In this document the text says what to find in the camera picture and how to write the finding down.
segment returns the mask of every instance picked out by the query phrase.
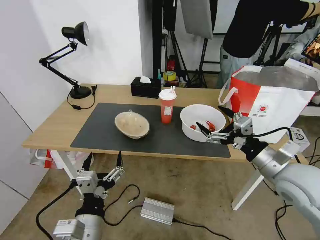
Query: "white bowl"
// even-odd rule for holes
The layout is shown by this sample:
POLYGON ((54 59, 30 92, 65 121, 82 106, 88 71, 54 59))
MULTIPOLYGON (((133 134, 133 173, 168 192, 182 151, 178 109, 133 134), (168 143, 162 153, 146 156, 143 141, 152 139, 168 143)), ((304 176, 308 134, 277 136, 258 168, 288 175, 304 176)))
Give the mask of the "white bowl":
POLYGON ((133 139, 144 137, 150 130, 148 120, 132 111, 119 113, 115 117, 114 123, 120 132, 133 139))
POLYGON ((200 131, 196 122, 201 123, 206 128, 209 128, 206 121, 210 121, 216 127, 215 132, 219 132, 226 125, 226 118, 217 109, 211 106, 194 104, 182 109, 180 113, 182 121, 182 131, 190 139, 198 142, 206 142, 206 136, 200 131), (191 125, 196 126, 196 130, 190 128, 191 125))

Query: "bag handle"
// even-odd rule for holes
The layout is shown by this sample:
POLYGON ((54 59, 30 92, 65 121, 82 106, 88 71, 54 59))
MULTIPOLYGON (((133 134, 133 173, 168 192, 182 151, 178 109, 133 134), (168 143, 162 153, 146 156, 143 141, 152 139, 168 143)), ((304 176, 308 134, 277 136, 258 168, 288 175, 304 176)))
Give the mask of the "bag handle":
POLYGON ((35 155, 36 159, 38 159, 38 160, 44 160, 44 161, 46 161, 46 160, 48 159, 47 157, 39 157, 39 156, 38 156, 38 149, 36 150, 36 152, 34 153, 34 155, 35 155))
POLYGON ((230 91, 228 92, 228 94, 226 95, 226 97, 224 98, 224 100, 221 102, 221 97, 222 97, 222 94, 224 92, 224 90, 226 89, 228 83, 231 81, 231 78, 228 79, 228 81, 226 81, 226 83, 223 85, 223 87, 221 88, 220 90, 220 93, 219 93, 219 97, 218 97, 218 102, 219 102, 219 105, 224 105, 226 104, 227 102, 229 102, 230 98, 232 97, 232 95, 234 93, 237 93, 238 92, 238 89, 233 87, 230 89, 230 91))

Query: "table leg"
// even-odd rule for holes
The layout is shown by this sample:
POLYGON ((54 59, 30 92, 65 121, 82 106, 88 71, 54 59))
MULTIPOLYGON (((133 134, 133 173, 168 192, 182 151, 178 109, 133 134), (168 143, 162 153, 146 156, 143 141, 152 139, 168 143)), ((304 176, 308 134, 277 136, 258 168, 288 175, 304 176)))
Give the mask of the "table leg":
POLYGON ((77 170, 72 165, 65 151, 50 150, 50 154, 56 165, 63 167, 70 179, 75 179, 78 176, 77 170))
POLYGON ((259 185, 259 183, 262 182, 263 178, 264 177, 260 174, 259 170, 257 169, 231 203, 232 209, 234 211, 238 210, 238 208, 250 196, 253 190, 259 185))

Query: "lamp base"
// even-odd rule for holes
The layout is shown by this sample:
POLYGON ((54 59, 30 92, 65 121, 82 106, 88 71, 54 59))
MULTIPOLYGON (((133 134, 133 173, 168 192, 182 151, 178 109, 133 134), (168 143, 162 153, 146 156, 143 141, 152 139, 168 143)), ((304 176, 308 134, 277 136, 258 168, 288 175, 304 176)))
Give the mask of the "lamp base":
POLYGON ((91 95, 91 89, 85 86, 75 87, 70 92, 70 97, 74 99, 85 98, 91 95))

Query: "white cup lid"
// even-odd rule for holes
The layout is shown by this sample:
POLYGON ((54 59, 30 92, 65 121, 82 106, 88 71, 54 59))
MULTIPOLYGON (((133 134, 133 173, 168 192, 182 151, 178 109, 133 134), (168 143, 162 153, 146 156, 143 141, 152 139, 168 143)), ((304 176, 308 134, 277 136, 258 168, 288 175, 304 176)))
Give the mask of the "white cup lid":
POLYGON ((159 98, 162 99, 162 100, 173 100, 177 97, 177 94, 175 93, 175 86, 174 88, 171 88, 170 89, 163 89, 160 93, 159 93, 159 98))

